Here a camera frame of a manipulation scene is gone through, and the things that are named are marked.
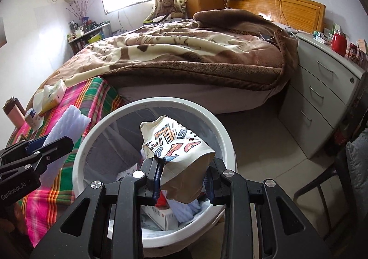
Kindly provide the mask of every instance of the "drawer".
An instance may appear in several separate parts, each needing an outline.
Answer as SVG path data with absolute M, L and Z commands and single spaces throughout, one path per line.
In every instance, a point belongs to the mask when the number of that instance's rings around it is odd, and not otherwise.
M 312 158 L 333 131 L 315 107 L 292 86 L 286 94 L 279 119 L 308 158 Z
M 301 66 L 298 66 L 291 85 L 320 112 L 332 128 L 337 126 L 347 106 L 329 88 Z
M 299 40 L 298 55 L 299 64 L 349 106 L 359 79 L 333 57 L 303 40 Z

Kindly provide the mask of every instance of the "brown fleece blanket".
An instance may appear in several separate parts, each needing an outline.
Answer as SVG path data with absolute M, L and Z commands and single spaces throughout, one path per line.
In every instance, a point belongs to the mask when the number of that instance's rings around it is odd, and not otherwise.
M 146 25 L 93 43 L 40 88 L 60 78 L 70 87 L 101 75 L 116 88 L 190 83 L 261 91 L 284 84 L 297 67 L 297 40 L 261 16 L 213 10 L 194 20 Z

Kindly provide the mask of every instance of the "plaid tablecloth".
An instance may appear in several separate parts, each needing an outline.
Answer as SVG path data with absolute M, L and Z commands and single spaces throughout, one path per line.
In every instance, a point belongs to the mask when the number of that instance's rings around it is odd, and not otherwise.
M 114 88 L 108 85 L 107 81 L 100 77 L 89 79 L 67 89 L 61 103 L 45 113 L 43 126 L 38 131 L 33 132 L 27 124 L 24 124 L 19 130 L 14 130 L 7 145 L 16 143 L 22 134 L 27 139 L 40 138 L 49 134 L 71 104 L 79 108 L 82 114 L 90 117 L 91 123 L 75 144 L 51 189 L 37 189 L 20 201 L 28 234 L 34 246 L 74 201 L 72 169 L 83 138 L 103 117 L 124 105 L 123 99 Z

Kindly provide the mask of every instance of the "pink thermos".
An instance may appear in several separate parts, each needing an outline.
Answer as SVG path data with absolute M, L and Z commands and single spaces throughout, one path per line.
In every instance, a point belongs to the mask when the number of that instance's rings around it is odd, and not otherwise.
M 341 56 L 345 56 L 346 47 L 347 47 L 347 41 L 346 41 L 345 36 L 340 31 L 337 31 L 332 38 L 332 43 L 331 43 L 332 50 L 337 52 Z

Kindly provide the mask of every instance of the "wardrobe door handle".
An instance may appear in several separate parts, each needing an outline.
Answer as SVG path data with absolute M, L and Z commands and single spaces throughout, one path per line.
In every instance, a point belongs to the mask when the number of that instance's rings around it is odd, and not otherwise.
M 319 97 L 321 97 L 322 99 L 324 98 L 324 96 L 322 96 L 322 95 L 318 94 L 315 90 L 313 90 L 311 86 L 309 86 L 309 89 L 311 89 L 314 93 L 316 93 L 316 94 L 317 94 Z
M 327 71 L 330 71 L 332 74 L 334 73 L 333 70 L 328 69 L 324 64 L 322 64 L 320 61 L 317 61 L 318 65 L 321 65 L 323 68 L 325 68 Z
M 307 117 L 307 115 L 306 115 L 305 113 L 303 113 L 303 111 L 302 111 L 302 110 L 300 110 L 300 112 L 303 114 L 303 116 L 305 116 L 309 121 L 311 121 L 311 122 L 312 122 L 312 119 L 308 118 L 308 117 Z

